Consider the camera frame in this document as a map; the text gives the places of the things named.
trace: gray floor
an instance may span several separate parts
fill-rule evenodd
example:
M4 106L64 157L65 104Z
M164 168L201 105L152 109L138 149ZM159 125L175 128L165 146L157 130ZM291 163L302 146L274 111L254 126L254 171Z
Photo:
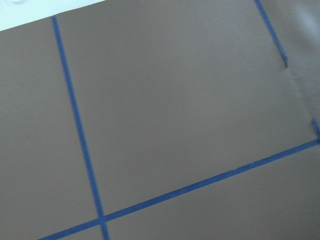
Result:
M262 1L289 69L253 0L58 15L105 214L316 139L320 4L306 2ZM51 20L0 32L0 51L0 239L95 219ZM110 221L110 238L320 240L319 157L316 146Z

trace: blue line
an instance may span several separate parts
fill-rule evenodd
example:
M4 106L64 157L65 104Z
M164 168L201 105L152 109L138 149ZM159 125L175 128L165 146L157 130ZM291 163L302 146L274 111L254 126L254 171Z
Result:
M263 18L263 20L264 20L264 23L265 23L266 27L268 28L268 30L269 30L269 32L271 34L271 37L273 38L274 43L276 44L276 46L277 46L277 48L278 48L278 50L279 50L279 52L280 52L280 54L282 56L282 59L283 59L284 64L285 64L285 67L287 68L289 66L288 56L286 55L285 50L282 47L282 45L281 45L281 43L280 43L280 41L279 41L279 39L277 37L277 34L276 34L274 28L271 25L271 22L269 21L269 18L268 18L267 14L266 14L266 11L264 10L264 7L262 6L260 0L254 0L254 2L255 2L256 6L257 6L262 18Z
M53 16L51 19L52 19L53 29L54 29L54 33L55 33L55 37L56 37L57 46L58 46L59 53L60 53L61 64L62 64L63 71L64 71L65 82L66 82L67 89L69 92L69 97L70 97L70 101L71 101L74 120L75 120L76 128L78 131L79 140L81 143L81 148L82 148L82 153L83 153L83 157L84 157L84 161L85 161L85 165L86 165L86 170L87 170L87 174L88 174L89 181L91 184L91 190L92 190L92 194L93 194L93 198L94 198L95 208L96 208L97 215L98 215L98 222L101 227L103 239L109 240L107 226L104 221L104 210L103 210L103 207L101 204L98 186L97 186L97 182L96 182L96 178L95 178L95 174L94 174L94 170L93 170L93 166L91 163L90 154L89 154L89 150L88 150L88 146L87 146L86 136L85 136L85 132L84 132L84 129L82 126L81 118L80 118L80 113L79 113L79 109L78 109L78 105L77 105L77 101L76 101L74 87L73 87L72 80L71 80L71 75L69 72L67 57L65 54L64 46L63 46L63 41L62 41L60 29L59 29L58 20L57 20L56 16Z
M221 181L223 179L227 179L227 178L230 178L232 176L244 173L246 171L261 167L263 165L269 164L269 163L274 162L276 160L279 160L279 159L285 158L287 156L296 154L298 152L307 150L307 149L312 148L314 146L317 146L319 144L320 143L319 143L319 141L317 139L313 140L313 141L310 141L310 142L307 142L307 143L304 143L304 144L301 144L299 146L296 146L296 147L290 148L288 150L279 152L279 153L277 153L275 155L269 156L267 158L263 158L261 160L255 161L253 163L249 163L247 165L241 166L241 167L239 167L239 168L237 168L235 170L230 170L230 171L221 173L221 174L213 176L211 178L208 178L208 179L193 183L191 185L179 188L177 190L171 191L171 192L163 194L161 196L157 196L157 197L149 199L147 201L143 201L141 203L129 206L129 207L124 208L122 210L110 213L110 214L104 216L104 221L108 222L108 221L123 217L125 215L132 214L132 213L134 213L136 211L139 211L141 209L145 209L147 207L150 207L150 206L159 204L161 202L167 201L169 199L178 197L180 195L189 193L189 192L194 191L196 189L200 189L200 188L203 188L205 186L214 184L214 183L219 182L219 181ZM94 219L94 220L91 220L89 222L80 224L78 226L74 226L74 227L68 228L66 230L57 232L55 234L49 235L47 237L40 238L39 240L57 240L57 239L66 237L68 235L83 231L85 229L94 227L96 225L98 225L98 220Z
M313 128L314 128L314 131L318 137L318 141L320 143L320 130L319 130L319 126L318 126L318 123L317 123L317 120L315 119L312 119L312 124L313 124Z

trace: blue tape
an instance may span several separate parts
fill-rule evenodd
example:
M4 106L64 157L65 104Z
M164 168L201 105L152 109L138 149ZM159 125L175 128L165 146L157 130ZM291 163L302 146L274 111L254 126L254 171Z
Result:
M319 130L319 126L318 126L318 123L315 119L312 119L312 124L313 124L313 128L314 128L314 131L318 137L318 141L320 143L320 130Z
M257 6L257 8L258 8L258 10L259 10L259 12L260 12L260 14L262 16L262 19L263 19L266 27L268 28L268 30L269 30L269 32L271 34L271 37L273 38L274 43L276 44L276 46L277 46L277 48L278 48L278 50L279 50L279 52L281 54L281 57L282 57L282 59L284 61L284 64L285 64L285 67L288 68L288 66L289 66L288 57L287 57L287 55L285 53L285 50L282 47L282 45L281 45L281 43L280 43L280 41L278 39L278 36L277 36L274 28L271 25L271 22L269 21L269 18L268 18L267 14L266 14L266 11L264 10L264 7L262 6L260 0L254 0L254 2L255 2L255 4L256 4L256 6Z
M80 140L80 144L81 144L81 148L82 148L85 166L86 166L87 174L88 174L90 185L91 185L95 208L96 208L97 215L98 215L98 222L101 227L103 239L109 240L107 226L104 221L104 211L103 211L103 207L102 207L100 196L99 196L99 191L98 191L98 186L97 186L93 166L91 163L91 158L90 158L90 154L89 154L89 150L88 150L88 146L87 146L85 132L84 132L84 129L82 126L81 118L80 118L80 113L79 113L79 109L78 109L78 105L77 105L77 101L76 101L74 87L73 87L72 80L71 80L71 75L70 75L67 57L65 54L64 46L63 46L63 41L62 41L60 29L59 29L58 20L55 16L53 16L51 19L52 19L52 24L53 24L53 29L54 29L54 33L55 33L57 46L58 46L59 53L60 53L60 60L61 60L61 64L62 64L64 76L65 76L66 86L67 86L68 93L69 93L71 107L72 107L72 111L73 111L73 115L74 115L74 120L75 120L76 128L78 131L78 135L79 135L79 140Z
M141 209L148 208L150 206L159 204L159 203L167 201L169 199L172 199L172 198L178 197L180 195L189 193L189 192L194 191L196 189L200 189L200 188L203 188L205 186L214 184L214 183L219 182L219 181L221 181L223 179L230 178L232 176L244 173L246 171L258 168L258 167L266 165L266 164L269 164L269 163L274 162L276 160L279 160L279 159L285 158L287 156L296 154L298 152L307 150L307 149L312 148L314 146L317 146L319 144L320 143L319 143L319 141L317 139L313 140L313 141L310 141L310 142L307 142L307 143L304 143L304 144L301 144L299 146L296 146L296 147L290 148L288 150L279 152L279 153L277 153L275 155L269 156L267 158L263 158L261 160L255 161L253 163L249 163L247 165L241 166L241 167L239 167L239 168L237 168L235 170L230 170L230 171L221 173L221 174L213 176L211 178L208 178L208 179L193 183L191 185L179 188L177 190L171 191L171 192L163 194L161 196L157 196L157 197L149 199L147 201L143 201L141 203L129 206L129 207L124 208L122 210L110 213L110 214L104 216L104 220L106 222L108 222L108 221L111 221L111 220L114 220L114 219L118 219L118 218L123 217L125 215L137 212L137 211L139 211ZM99 224L98 220L94 219L94 220L91 220L89 222L80 224L78 226L74 226L74 227L68 228L66 230L57 232L55 234L49 235L47 237L40 238L39 240L57 240L57 239L66 237L68 235L80 232L82 230L97 226L98 224Z

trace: floor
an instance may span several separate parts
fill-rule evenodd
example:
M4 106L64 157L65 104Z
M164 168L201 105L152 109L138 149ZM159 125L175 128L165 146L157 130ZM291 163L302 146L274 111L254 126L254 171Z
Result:
M57 15L104 214L317 139L320 3L108 0ZM0 239L97 218L51 18L0 32ZM107 222L111 240L320 240L320 147ZM99 226L64 237L101 240Z

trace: white paper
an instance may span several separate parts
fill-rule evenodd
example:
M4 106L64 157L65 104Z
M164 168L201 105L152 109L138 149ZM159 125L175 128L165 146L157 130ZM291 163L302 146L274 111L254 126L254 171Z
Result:
M0 0L0 31L105 0Z

